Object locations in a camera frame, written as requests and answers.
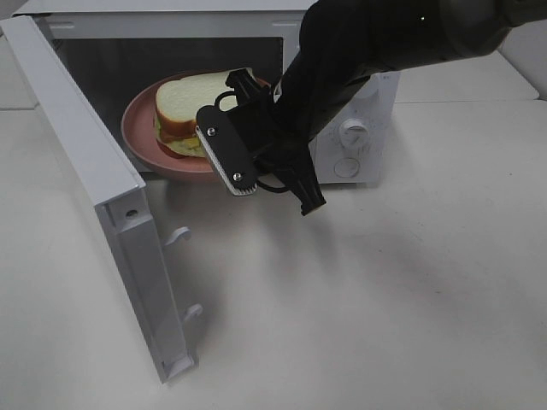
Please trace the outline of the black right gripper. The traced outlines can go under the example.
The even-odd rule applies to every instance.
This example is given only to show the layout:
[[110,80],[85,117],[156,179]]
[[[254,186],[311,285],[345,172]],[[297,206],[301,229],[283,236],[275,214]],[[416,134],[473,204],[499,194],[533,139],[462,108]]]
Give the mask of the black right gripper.
[[277,178],[301,203],[306,216],[326,204],[309,148],[297,135],[284,130],[272,117],[269,84],[256,79],[247,68],[229,72],[226,85],[232,89],[237,107],[228,119],[243,141],[258,173],[277,172]]

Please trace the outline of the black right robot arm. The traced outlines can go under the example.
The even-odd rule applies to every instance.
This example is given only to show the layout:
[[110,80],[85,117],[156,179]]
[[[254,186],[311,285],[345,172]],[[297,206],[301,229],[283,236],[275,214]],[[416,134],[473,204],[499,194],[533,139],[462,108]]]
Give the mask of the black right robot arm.
[[272,174],[308,214],[321,207],[309,143],[376,73],[485,56],[509,32],[546,16],[543,1],[319,1],[305,13],[299,50],[270,87],[243,69],[226,79],[238,139],[221,166],[249,195]]

